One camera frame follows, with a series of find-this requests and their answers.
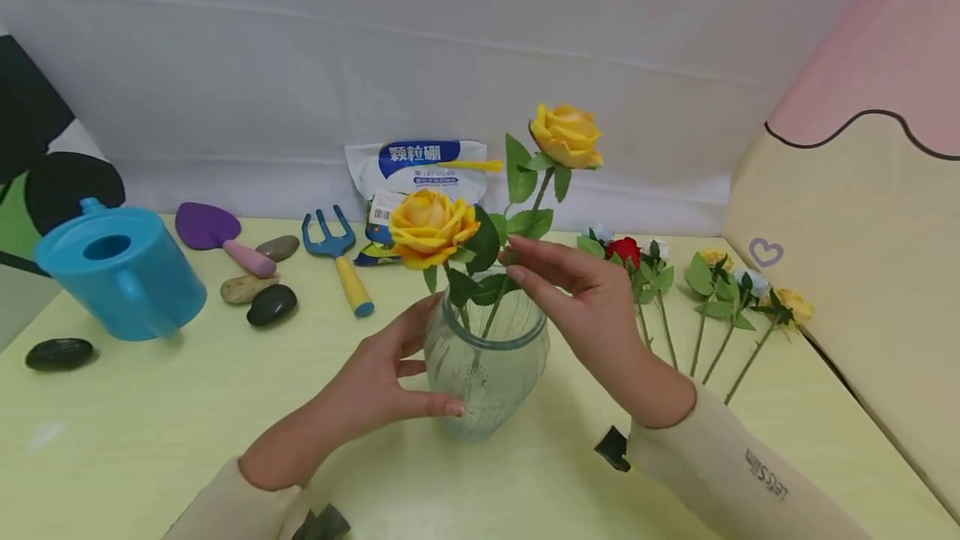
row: purple heart outline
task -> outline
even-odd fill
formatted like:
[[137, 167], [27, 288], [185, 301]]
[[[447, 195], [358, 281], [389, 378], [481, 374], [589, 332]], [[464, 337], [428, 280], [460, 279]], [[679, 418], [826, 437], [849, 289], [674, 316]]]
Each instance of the purple heart outline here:
[[[758, 255], [758, 248], [762, 249], [764, 253], [772, 251], [774, 256], [764, 258]], [[753, 257], [753, 261], [756, 261], [759, 267], [769, 268], [773, 264], [779, 263], [779, 260], [783, 258], [783, 245], [776, 242], [767, 242], [765, 237], [755, 237], [750, 241], [750, 256]]]

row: hand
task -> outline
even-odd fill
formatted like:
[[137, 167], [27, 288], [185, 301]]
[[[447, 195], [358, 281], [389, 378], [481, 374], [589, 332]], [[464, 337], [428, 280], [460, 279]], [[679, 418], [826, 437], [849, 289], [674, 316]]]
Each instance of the hand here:
[[634, 420], [667, 428], [690, 413], [693, 383], [646, 349], [623, 267], [525, 237], [511, 237], [507, 250], [516, 263], [507, 275], [554, 321], [580, 363]]
[[329, 454], [350, 440], [403, 419], [463, 415], [463, 403], [442, 394], [405, 390], [399, 378], [426, 371], [409, 359], [423, 348], [426, 323], [440, 295], [415, 302], [365, 338], [321, 392], [276, 422], [240, 459], [257, 488], [306, 485]]

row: flower stem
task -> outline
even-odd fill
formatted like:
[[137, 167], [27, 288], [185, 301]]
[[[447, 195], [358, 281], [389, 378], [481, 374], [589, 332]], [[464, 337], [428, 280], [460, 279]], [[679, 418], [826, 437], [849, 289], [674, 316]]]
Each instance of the flower stem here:
[[703, 343], [703, 326], [707, 324], [707, 305], [710, 304], [714, 296], [716, 296], [715, 292], [707, 296], [707, 301], [703, 303], [703, 308], [700, 311], [700, 332], [697, 332], [697, 344], [693, 349], [693, 364], [690, 365], [691, 378], [697, 371], [697, 361], [700, 358], [700, 345]]
[[730, 343], [730, 337], [733, 336], [733, 330], [737, 329], [737, 326], [733, 325], [733, 322], [737, 321], [739, 315], [739, 311], [733, 314], [733, 319], [730, 320], [730, 329], [727, 330], [727, 336], [722, 339], [720, 350], [717, 351], [716, 357], [713, 358], [713, 362], [710, 363], [710, 366], [707, 368], [707, 375], [703, 376], [703, 386], [706, 386], [707, 380], [709, 380], [710, 376], [713, 375], [713, 369], [718, 365], [720, 361], [720, 355], [723, 355], [724, 350], [727, 348], [727, 343]]
[[673, 337], [670, 336], [670, 324], [666, 321], [666, 306], [663, 304], [663, 293], [657, 290], [657, 305], [659, 306], [659, 311], [661, 311], [661, 319], [663, 319], [663, 331], [666, 333], [666, 343], [670, 347], [670, 361], [673, 363], [673, 368], [680, 370], [677, 366], [677, 351], [673, 348]]
[[[523, 231], [520, 236], [526, 237], [530, 233], [532, 226], [537, 221], [537, 210], [539, 209], [539, 204], [543, 200], [543, 194], [546, 193], [546, 188], [550, 185], [550, 179], [553, 178], [553, 169], [546, 170], [546, 173], [543, 175], [543, 182], [541, 182], [541, 190], [537, 192], [537, 198], [534, 200], [534, 206], [530, 210], [530, 223], [527, 224], [527, 229]], [[510, 264], [511, 254], [507, 252], [507, 264]], [[490, 329], [493, 326], [493, 319], [497, 315], [497, 311], [500, 308], [500, 301], [503, 300], [503, 295], [507, 293], [507, 285], [510, 283], [510, 278], [504, 278], [503, 283], [500, 285], [500, 292], [497, 293], [497, 300], [493, 301], [493, 308], [490, 312], [490, 317], [487, 317], [487, 325], [484, 326], [482, 330], [482, 336], [480, 338], [486, 338], [490, 333]]]
[[643, 341], [647, 344], [647, 349], [649, 349], [654, 339], [650, 337], [650, 332], [647, 331], [647, 319], [643, 314], [643, 306], [640, 306], [639, 302], [637, 302], [637, 315], [640, 317], [640, 328], [643, 329]]
[[[449, 262], [446, 262], [446, 261], [443, 262], [443, 271], [447, 274], [447, 285], [449, 285], [450, 283], [450, 263]], [[463, 329], [467, 330], [467, 333], [472, 333], [470, 332], [470, 317], [467, 314], [467, 307], [466, 306], [457, 307], [457, 311], [460, 312], [460, 322], [463, 325]]]
[[725, 400], [724, 405], [730, 405], [730, 400], [733, 398], [733, 394], [737, 392], [737, 388], [740, 388], [740, 382], [743, 382], [744, 376], [747, 375], [747, 371], [750, 370], [750, 366], [753, 365], [753, 359], [757, 358], [757, 355], [760, 352], [760, 349], [763, 348], [763, 345], [766, 344], [767, 338], [770, 338], [770, 334], [773, 333], [774, 328], [777, 326], [777, 319], [774, 319], [770, 322], [770, 327], [767, 327], [767, 332], [763, 334], [763, 337], [760, 338], [760, 342], [757, 343], [757, 350], [753, 351], [753, 355], [750, 356], [747, 364], [744, 365], [743, 371], [740, 372], [740, 375], [737, 376], [737, 381], [733, 383], [733, 388], [730, 390], [730, 394], [727, 395], [727, 400]]

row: person's right hand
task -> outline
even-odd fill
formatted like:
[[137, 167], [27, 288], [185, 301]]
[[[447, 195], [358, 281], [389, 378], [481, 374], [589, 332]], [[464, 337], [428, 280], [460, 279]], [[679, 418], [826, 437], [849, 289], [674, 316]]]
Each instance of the person's right hand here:
[[511, 237], [507, 251], [512, 254], [507, 275], [554, 321], [580, 363], [633, 419], [667, 428], [690, 413], [693, 383], [646, 349], [623, 267], [525, 237]]

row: clear glass vase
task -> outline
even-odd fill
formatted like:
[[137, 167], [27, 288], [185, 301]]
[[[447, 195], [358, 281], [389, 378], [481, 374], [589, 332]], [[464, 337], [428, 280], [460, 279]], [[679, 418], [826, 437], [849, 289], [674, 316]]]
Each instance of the clear glass vase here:
[[462, 417], [444, 418], [451, 437], [490, 438], [516, 412], [546, 366], [550, 338], [546, 318], [522, 290], [504, 295], [490, 333], [481, 337], [493, 307], [468, 302], [469, 331], [449, 300], [437, 305], [423, 346], [430, 388], [463, 400]]

